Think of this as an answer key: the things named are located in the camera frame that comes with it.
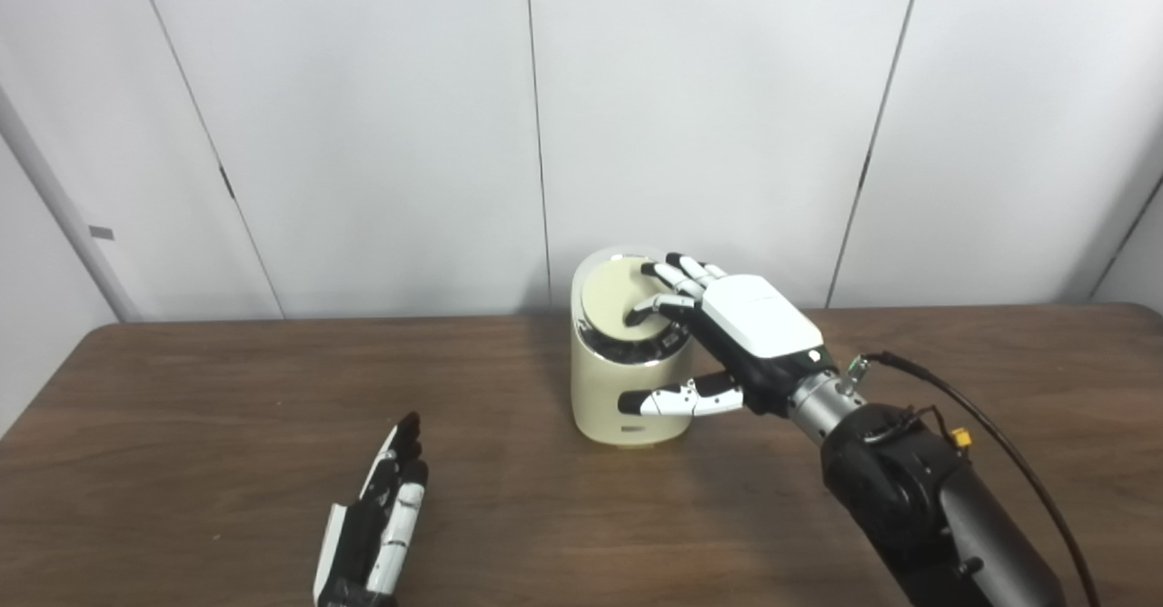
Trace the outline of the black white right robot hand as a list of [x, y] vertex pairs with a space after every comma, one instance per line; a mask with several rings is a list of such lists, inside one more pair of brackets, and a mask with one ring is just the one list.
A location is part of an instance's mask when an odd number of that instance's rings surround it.
[[818, 326], [764, 277], [730, 274], [684, 253], [643, 263], [640, 271], [668, 291], [635, 304], [625, 324], [668, 317], [722, 370], [625, 392], [616, 404], [623, 415], [695, 417], [748, 408], [789, 417], [802, 384], [839, 374]]

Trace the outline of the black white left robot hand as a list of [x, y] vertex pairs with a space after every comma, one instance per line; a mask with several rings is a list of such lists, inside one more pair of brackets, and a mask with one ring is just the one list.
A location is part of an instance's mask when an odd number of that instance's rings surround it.
[[354, 504], [331, 504], [313, 583], [316, 606], [395, 606], [429, 470], [407, 413], [374, 455]]

